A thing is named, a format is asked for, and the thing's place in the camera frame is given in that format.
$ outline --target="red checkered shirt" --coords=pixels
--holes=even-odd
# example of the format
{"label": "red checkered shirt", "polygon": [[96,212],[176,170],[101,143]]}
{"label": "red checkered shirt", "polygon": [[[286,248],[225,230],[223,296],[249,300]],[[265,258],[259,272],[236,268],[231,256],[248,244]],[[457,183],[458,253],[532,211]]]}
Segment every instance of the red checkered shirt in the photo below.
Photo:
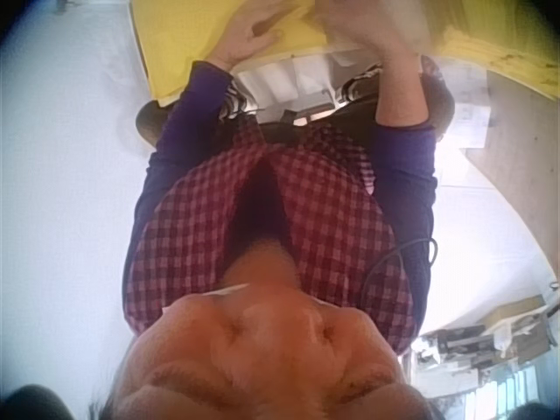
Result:
{"label": "red checkered shirt", "polygon": [[183,177],[164,197],[133,256],[125,282],[125,317],[142,333],[162,308],[220,287],[236,196],[268,159],[290,225],[302,289],[338,306],[359,307],[399,354],[414,339],[408,278],[395,259],[383,264],[361,295],[375,263],[396,246],[372,197],[365,151],[326,123],[303,131],[297,146],[266,144],[254,118],[238,119],[233,147]]}

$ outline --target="finger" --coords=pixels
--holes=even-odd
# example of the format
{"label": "finger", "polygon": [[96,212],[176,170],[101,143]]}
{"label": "finger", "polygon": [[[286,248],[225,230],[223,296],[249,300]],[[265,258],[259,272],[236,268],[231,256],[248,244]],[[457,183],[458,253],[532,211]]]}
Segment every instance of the finger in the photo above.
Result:
{"label": "finger", "polygon": [[256,10],[251,16],[251,29],[255,37],[260,37],[268,32],[286,15],[294,10],[292,3],[283,3],[266,10]]}
{"label": "finger", "polygon": [[282,39],[283,36],[284,33],[282,31],[270,31],[260,37],[254,38],[250,43],[253,54],[261,53],[267,48],[270,48]]}
{"label": "finger", "polygon": [[292,2],[281,2],[268,7],[252,10],[248,14],[248,20],[252,25],[261,24],[274,19],[280,19],[293,11],[297,6]]}

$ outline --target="hand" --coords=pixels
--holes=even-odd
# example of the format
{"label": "hand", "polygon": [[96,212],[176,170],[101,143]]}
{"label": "hand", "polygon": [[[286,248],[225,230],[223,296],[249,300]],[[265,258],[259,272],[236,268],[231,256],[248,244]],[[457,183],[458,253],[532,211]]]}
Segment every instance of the hand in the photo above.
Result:
{"label": "hand", "polygon": [[270,28],[293,9],[286,0],[248,0],[231,18],[206,61],[229,72],[273,46],[282,36]]}
{"label": "hand", "polygon": [[316,0],[316,10],[327,29],[374,49],[382,59],[412,55],[381,0]]}

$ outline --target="floor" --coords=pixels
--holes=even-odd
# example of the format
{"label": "floor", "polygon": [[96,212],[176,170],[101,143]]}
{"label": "floor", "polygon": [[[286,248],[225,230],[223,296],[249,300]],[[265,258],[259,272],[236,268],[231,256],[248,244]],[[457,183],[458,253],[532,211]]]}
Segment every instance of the floor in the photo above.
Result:
{"label": "floor", "polygon": [[[151,153],[150,99],[125,5],[38,3],[2,46],[2,395],[27,383],[78,418],[130,343],[121,274]],[[424,331],[539,293],[550,266],[513,208],[457,149],[439,148]]]}

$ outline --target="wire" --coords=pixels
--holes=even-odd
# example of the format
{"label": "wire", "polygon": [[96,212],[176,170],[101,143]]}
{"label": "wire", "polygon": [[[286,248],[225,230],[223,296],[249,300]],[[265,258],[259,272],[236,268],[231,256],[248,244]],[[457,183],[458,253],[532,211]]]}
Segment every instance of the wire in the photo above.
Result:
{"label": "wire", "polygon": [[384,257],[382,257],[381,260],[376,262],[374,264],[374,266],[367,273],[366,280],[364,281],[364,283],[361,286],[360,307],[362,307],[362,308],[364,307],[364,300],[365,300],[365,297],[366,297],[366,292],[368,291],[368,286],[374,281],[376,271],[384,263],[386,263],[390,258],[392,258],[394,256],[399,257],[399,260],[401,262],[401,266],[403,266],[403,255],[401,254],[401,252],[404,251],[405,249],[408,249],[408,248],[410,248],[414,245],[417,245],[419,243],[427,243],[427,244],[432,243],[434,245],[434,255],[433,255],[433,257],[431,258],[431,261],[430,261],[430,267],[433,267],[434,263],[436,262],[436,259],[438,258],[438,253],[439,253],[438,242],[435,239],[433,239],[433,238],[415,239],[414,241],[408,241],[408,242],[403,243],[402,245],[399,245],[398,247],[395,247],[393,250],[389,251]]}

